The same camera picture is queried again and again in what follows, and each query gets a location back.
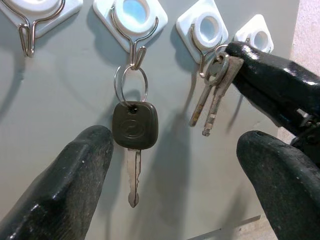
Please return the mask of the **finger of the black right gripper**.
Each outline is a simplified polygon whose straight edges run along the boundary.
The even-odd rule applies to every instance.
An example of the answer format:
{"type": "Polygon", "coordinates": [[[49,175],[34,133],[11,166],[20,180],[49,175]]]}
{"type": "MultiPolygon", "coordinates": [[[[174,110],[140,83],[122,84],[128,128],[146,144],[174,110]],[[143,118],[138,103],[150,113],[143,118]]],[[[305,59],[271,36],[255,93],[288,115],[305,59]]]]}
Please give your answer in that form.
{"type": "Polygon", "coordinates": [[[320,122],[320,76],[245,42],[232,41],[225,51],[243,59],[233,84],[276,126],[299,127],[303,116],[298,110],[320,122]]]}

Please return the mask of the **black head car key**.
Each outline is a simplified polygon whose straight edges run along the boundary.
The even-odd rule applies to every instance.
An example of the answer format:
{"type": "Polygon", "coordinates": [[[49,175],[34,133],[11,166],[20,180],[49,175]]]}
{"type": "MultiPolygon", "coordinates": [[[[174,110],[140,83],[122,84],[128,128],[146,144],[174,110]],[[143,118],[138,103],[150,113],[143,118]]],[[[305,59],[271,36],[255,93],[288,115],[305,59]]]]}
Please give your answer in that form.
{"type": "Polygon", "coordinates": [[[130,101],[116,105],[112,117],[115,142],[127,149],[127,173],[130,191],[128,202],[132,208],[139,203],[138,184],[141,173],[141,154],[152,148],[158,139],[158,113],[149,102],[130,101]]]}

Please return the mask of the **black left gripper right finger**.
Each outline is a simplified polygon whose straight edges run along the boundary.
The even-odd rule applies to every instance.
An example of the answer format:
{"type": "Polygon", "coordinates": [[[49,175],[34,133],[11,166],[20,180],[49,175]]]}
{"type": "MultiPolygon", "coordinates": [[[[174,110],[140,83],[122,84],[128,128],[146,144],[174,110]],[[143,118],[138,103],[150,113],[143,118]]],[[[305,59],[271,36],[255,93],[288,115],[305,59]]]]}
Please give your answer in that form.
{"type": "Polygon", "coordinates": [[[278,240],[320,240],[320,168],[265,132],[240,136],[238,161],[278,240]]]}

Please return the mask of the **grey hook board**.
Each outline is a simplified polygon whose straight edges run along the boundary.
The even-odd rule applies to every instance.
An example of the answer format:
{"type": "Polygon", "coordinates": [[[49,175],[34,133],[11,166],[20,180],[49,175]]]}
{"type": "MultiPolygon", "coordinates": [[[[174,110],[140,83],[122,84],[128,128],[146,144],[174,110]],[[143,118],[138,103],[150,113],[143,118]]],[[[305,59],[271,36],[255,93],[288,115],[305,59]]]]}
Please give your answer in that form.
{"type": "MultiPolygon", "coordinates": [[[[208,137],[198,66],[176,30],[197,0],[159,0],[168,22],[146,44],[147,100],[157,109],[156,144],[141,155],[139,203],[128,202],[126,151],[115,145],[86,240],[223,239],[222,230],[258,220],[263,209],[236,157],[250,130],[277,127],[231,86],[208,137]]],[[[128,54],[97,17],[93,0],[39,38],[24,57],[17,29],[0,11],[0,220],[80,132],[112,126],[117,67],[128,54]]]]}

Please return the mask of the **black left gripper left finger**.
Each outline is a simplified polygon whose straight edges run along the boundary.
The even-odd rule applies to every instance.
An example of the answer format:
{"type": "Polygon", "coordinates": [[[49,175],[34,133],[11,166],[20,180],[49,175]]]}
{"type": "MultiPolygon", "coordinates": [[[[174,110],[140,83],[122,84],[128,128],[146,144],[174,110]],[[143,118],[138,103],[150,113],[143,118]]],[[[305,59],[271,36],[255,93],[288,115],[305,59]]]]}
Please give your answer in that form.
{"type": "Polygon", "coordinates": [[[0,240],[85,240],[113,150],[107,127],[83,130],[0,220],[0,240]]]}

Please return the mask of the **silver key bunch with ring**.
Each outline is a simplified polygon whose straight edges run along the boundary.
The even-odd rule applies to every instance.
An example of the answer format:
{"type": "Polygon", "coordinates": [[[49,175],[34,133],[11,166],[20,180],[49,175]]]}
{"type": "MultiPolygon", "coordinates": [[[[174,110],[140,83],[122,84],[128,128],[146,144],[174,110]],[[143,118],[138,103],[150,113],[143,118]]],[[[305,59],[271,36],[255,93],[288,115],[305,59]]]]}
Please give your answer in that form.
{"type": "Polygon", "coordinates": [[[242,58],[231,56],[227,52],[221,51],[215,54],[215,57],[208,64],[206,71],[200,73],[205,86],[193,111],[189,125],[194,127],[197,124],[209,94],[213,93],[212,102],[202,131],[203,136],[208,137],[210,135],[222,98],[239,73],[243,63],[244,60],[242,58]]]}

